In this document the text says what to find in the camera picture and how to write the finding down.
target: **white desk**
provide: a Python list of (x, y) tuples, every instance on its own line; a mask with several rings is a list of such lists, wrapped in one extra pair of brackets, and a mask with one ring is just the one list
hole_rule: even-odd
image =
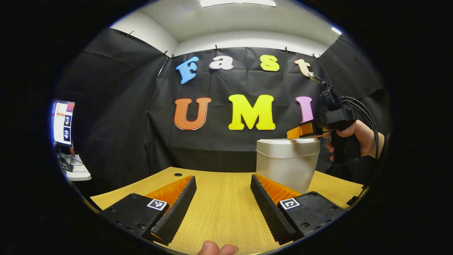
[(74, 169), (72, 172), (66, 171), (66, 178), (68, 181), (88, 181), (91, 180), (91, 174), (88, 171), (88, 169), (83, 165), (82, 160), (80, 159), (79, 155), (70, 155), (70, 157), (74, 157), (74, 159), (71, 158), (71, 165), (74, 166)]

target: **fisheye lens view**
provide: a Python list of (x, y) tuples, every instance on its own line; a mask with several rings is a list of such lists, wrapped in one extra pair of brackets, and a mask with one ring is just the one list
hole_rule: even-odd
[(385, 85), (347, 28), (299, 1), (150, 1), (65, 66), (48, 133), (60, 173), (119, 231), (166, 252), (265, 254), (373, 188)]

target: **monitor screen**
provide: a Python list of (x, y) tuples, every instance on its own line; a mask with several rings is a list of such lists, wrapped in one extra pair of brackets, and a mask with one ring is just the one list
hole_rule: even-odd
[(57, 100), (53, 102), (51, 116), (53, 139), (60, 145), (72, 147), (71, 125), (74, 102)]

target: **finger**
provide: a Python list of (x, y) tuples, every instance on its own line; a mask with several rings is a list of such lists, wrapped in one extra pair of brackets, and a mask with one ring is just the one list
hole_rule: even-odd
[(323, 134), (323, 138), (329, 138), (329, 137), (331, 137), (330, 131)]
[(198, 255), (218, 255), (219, 247), (213, 241), (204, 241), (203, 247)]
[(350, 137), (353, 135), (357, 130), (357, 121), (354, 121), (353, 124), (351, 124), (349, 127), (347, 127), (345, 130), (339, 130), (337, 129), (337, 134), (341, 137)]
[(235, 254), (239, 248), (234, 245), (224, 245), (219, 252), (219, 255), (233, 255)]

